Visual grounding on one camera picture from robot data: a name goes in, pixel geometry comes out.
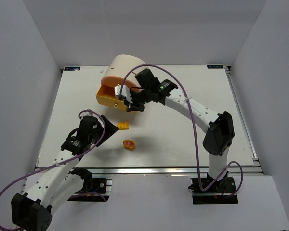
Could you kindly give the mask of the yellow lego brick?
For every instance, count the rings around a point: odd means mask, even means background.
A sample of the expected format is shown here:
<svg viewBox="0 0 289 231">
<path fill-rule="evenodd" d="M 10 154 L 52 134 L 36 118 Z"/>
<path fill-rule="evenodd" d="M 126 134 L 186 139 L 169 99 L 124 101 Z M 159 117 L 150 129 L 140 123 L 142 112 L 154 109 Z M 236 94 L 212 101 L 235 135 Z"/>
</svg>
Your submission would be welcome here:
<svg viewBox="0 0 289 231">
<path fill-rule="evenodd" d="M 117 123 L 117 127 L 119 130 L 128 130 L 129 129 L 129 123 L 128 122 Z"/>
</svg>

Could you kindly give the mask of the orange oval lego piece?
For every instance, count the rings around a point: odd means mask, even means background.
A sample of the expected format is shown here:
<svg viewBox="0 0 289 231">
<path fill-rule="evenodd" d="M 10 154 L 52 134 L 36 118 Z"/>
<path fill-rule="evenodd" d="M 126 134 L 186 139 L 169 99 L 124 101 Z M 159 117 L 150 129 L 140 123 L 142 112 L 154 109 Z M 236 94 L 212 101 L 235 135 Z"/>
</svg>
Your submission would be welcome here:
<svg viewBox="0 0 289 231">
<path fill-rule="evenodd" d="M 132 150 L 135 149 L 135 142 L 132 141 L 132 140 L 124 140 L 124 141 L 123 141 L 123 147 L 124 147 L 126 150 L 132 151 Z"/>
</svg>

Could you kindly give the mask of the yellow drawer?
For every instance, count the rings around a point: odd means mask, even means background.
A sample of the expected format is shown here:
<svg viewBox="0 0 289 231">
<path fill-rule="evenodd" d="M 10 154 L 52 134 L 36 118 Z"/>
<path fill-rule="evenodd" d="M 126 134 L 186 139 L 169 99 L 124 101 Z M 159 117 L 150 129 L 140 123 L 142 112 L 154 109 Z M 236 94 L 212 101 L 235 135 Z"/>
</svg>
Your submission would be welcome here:
<svg viewBox="0 0 289 231">
<path fill-rule="evenodd" d="M 97 94 L 96 99 L 100 105 L 108 106 L 119 110 L 127 110 L 127 106 L 123 100 L 119 100 L 116 94 L 120 93 L 121 84 L 117 84 L 114 87 L 101 85 Z"/>
</svg>

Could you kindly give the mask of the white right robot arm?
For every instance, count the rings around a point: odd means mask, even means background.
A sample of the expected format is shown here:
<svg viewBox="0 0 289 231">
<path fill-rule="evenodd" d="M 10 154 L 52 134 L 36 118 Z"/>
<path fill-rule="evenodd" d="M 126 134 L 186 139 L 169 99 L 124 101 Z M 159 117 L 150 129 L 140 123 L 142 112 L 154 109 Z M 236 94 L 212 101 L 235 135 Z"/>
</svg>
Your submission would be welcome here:
<svg viewBox="0 0 289 231">
<path fill-rule="evenodd" d="M 159 81 L 150 69 L 135 75 L 138 86 L 129 87 L 122 82 L 115 87 L 115 96 L 124 101 L 126 110 L 144 110 L 145 104 L 157 102 L 171 108 L 192 121 L 205 134 L 203 147 L 209 154 L 208 177 L 221 181 L 227 176 L 227 155 L 234 133 L 233 119 L 227 111 L 218 113 L 188 97 L 179 81 Z"/>
</svg>

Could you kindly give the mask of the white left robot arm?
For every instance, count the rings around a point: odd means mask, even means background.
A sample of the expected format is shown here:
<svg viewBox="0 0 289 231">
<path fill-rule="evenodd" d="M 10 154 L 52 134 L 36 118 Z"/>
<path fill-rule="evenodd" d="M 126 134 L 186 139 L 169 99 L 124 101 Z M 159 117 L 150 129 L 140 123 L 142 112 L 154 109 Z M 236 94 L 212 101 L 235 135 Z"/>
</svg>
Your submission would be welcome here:
<svg viewBox="0 0 289 231">
<path fill-rule="evenodd" d="M 45 231 L 63 203 L 92 186 L 91 172 L 76 166 L 81 154 L 100 146 L 119 130 L 104 115 L 100 117 L 101 121 L 90 113 L 80 116 L 79 127 L 60 147 L 54 168 L 44 171 L 31 188 L 12 198 L 13 224 L 27 231 Z"/>
</svg>

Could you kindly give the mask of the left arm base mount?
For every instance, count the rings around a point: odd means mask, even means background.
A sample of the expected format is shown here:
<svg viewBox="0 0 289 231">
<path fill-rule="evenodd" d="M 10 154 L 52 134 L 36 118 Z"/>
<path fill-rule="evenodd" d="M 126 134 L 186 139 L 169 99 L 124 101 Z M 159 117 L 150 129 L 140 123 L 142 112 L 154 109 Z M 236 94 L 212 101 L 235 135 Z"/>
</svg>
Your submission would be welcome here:
<svg viewBox="0 0 289 231">
<path fill-rule="evenodd" d="M 111 179 L 93 177 L 92 173 L 84 168 L 75 168 L 69 174 L 78 175 L 82 180 L 82 188 L 72 195 L 68 201 L 72 202 L 107 202 L 111 192 Z"/>
</svg>

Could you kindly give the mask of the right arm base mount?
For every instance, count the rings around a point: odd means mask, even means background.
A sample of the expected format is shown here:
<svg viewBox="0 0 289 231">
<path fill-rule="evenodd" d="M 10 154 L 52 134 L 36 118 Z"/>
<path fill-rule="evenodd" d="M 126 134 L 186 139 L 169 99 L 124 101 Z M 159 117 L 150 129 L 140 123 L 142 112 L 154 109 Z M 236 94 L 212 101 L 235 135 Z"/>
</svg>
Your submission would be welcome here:
<svg viewBox="0 0 289 231">
<path fill-rule="evenodd" d="M 236 184 L 233 177 L 229 177 L 229 172 L 220 180 L 216 181 L 209 189 L 202 191 L 199 186 L 198 178 L 191 179 L 188 186 L 192 193 L 194 205 L 225 205 L 238 204 L 236 195 Z"/>
</svg>

